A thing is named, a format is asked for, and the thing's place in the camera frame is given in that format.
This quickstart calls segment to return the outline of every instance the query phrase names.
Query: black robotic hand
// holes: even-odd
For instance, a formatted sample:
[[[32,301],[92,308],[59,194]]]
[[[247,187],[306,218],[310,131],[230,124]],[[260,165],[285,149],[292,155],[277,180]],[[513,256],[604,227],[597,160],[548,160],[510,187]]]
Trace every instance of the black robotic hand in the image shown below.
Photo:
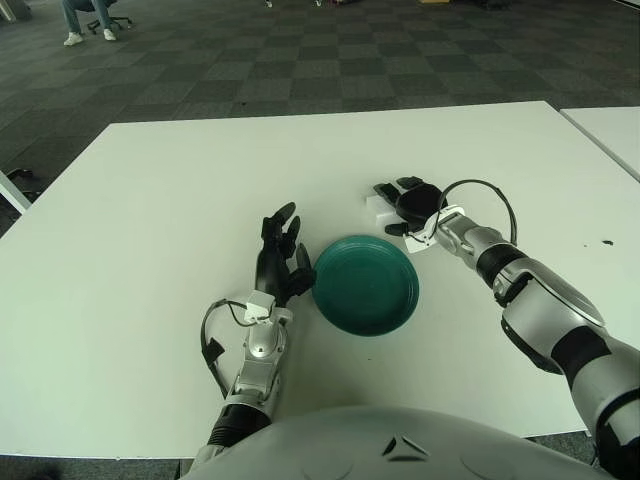
[[[404,193],[400,193],[390,183],[379,183],[373,189],[406,220],[403,223],[387,225],[384,229],[389,235],[400,237],[424,228],[429,217],[438,211],[438,199],[442,192],[435,185],[424,183],[418,177],[399,178],[397,183],[406,190]]]
[[[286,232],[283,227],[293,215],[296,204],[291,202],[272,217],[262,221],[264,246],[258,254],[256,266],[256,290],[273,295],[276,306],[284,307],[293,295],[302,295],[316,279],[311,268],[307,249],[301,243],[296,250],[296,237],[300,231],[300,217],[296,215]],[[298,268],[289,272],[287,259],[296,253]]]

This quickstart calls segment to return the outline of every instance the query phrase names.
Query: black logo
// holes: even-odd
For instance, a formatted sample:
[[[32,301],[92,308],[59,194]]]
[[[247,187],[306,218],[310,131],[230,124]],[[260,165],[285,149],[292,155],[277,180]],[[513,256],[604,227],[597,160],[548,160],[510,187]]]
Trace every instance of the black logo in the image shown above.
[[[395,436],[387,444],[382,456],[389,462],[426,462],[429,453],[405,436]]]

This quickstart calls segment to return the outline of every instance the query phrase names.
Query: white tabletop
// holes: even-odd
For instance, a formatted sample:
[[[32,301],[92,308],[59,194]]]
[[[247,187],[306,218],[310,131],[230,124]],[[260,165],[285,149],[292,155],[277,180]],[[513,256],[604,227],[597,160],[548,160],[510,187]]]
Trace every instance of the white tabletop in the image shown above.
[[[640,107],[567,108],[561,112],[640,182]]]
[[[499,185],[520,248],[640,345],[640,188],[546,103],[111,125],[0,239],[0,453],[195,455],[222,404],[200,321],[252,289],[262,217],[295,200],[313,261],[346,235],[382,236],[364,199],[407,175]],[[507,228],[479,186],[450,201]],[[439,247],[410,258],[420,300],[391,334],[346,334],[310,295],[290,303],[280,416],[398,405],[522,436],[584,428],[564,378],[509,342],[474,272]],[[245,332],[226,312],[212,323],[231,378]]]

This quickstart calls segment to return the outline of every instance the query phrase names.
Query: person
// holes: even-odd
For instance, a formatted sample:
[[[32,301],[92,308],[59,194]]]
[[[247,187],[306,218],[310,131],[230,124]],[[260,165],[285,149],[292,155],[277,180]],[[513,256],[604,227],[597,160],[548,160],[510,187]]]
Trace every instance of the person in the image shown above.
[[[88,1],[89,0],[61,0],[64,19],[69,27],[69,38],[64,41],[65,47],[71,47],[84,42],[76,10],[83,10],[81,7]],[[91,0],[91,4],[98,15],[98,20],[100,20],[105,40],[111,42],[116,40],[116,36],[111,30],[111,20],[109,19],[109,11],[107,10],[105,0]]]

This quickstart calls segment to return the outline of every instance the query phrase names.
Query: teal ceramic plate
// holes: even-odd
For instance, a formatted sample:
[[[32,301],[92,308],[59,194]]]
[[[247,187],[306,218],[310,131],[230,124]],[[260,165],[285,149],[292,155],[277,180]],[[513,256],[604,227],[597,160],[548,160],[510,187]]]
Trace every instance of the teal ceramic plate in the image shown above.
[[[354,335],[374,336],[406,322],[418,302],[416,271],[398,248],[358,235],[329,246],[314,266],[313,299],[327,320]]]

